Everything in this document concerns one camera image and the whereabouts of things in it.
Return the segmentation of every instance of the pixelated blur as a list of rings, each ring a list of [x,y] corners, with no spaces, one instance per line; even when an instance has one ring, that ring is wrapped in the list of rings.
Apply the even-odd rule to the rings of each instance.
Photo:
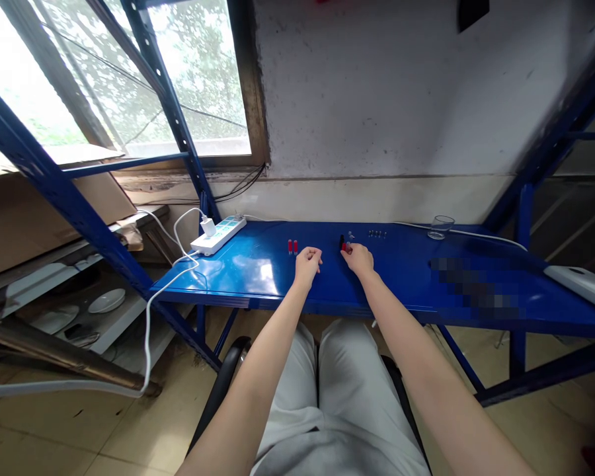
[[[439,290],[454,296],[455,307],[471,309],[478,319],[519,319],[524,315],[519,306],[519,274],[509,260],[496,260],[494,280],[490,279],[490,260],[486,269],[478,268],[468,258],[433,258],[429,265],[432,283]]]

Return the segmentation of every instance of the forearm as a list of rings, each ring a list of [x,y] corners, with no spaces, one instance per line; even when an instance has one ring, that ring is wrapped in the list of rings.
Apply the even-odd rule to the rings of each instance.
[[[249,474],[308,292],[295,284],[289,289],[177,475]],[[229,448],[229,457],[224,448]]]
[[[360,276],[407,391],[456,475],[532,475],[418,321],[374,271]]]

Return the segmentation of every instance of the floor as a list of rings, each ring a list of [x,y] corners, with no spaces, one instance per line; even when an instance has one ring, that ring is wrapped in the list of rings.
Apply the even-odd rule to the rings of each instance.
[[[216,342],[230,309],[208,312],[208,342]],[[240,335],[255,337],[270,316],[241,311],[227,344]],[[306,315],[316,338],[332,317]],[[457,367],[435,328],[436,345]],[[495,348],[500,332],[452,328],[483,383],[508,374],[508,343]],[[373,334],[388,354],[378,329]],[[528,366],[534,367],[586,345],[551,336],[528,336]],[[0,475],[158,476],[179,467],[216,374],[175,339],[155,367],[164,385],[157,399],[132,400],[107,393],[74,391],[0,399]],[[58,378],[54,374],[0,366],[0,383]],[[540,475],[589,475],[580,448],[595,443],[595,373],[487,409]],[[416,419],[433,473],[450,475],[438,447]]]

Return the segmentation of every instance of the white bowl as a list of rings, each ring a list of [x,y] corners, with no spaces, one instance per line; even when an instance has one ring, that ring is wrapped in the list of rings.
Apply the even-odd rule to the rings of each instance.
[[[40,314],[31,325],[47,334],[57,334],[79,314],[79,306],[65,305]]]
[[[118,288],[107,293],[103,293],[90,306],[88,306],[88,312],[91,314],[103,314],[110,312],[113,309],[121,306],[126,299],[126,290]]]

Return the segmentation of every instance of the white power strip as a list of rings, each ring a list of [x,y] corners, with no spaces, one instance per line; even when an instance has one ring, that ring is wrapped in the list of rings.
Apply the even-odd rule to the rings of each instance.
[[[203,253],[205,256],[213,255],[227,243],[238,230],[247,224],[242,215],[228,216],[216,225],[216,234],[208,237],[203,234],[192,242],[192,249]]]

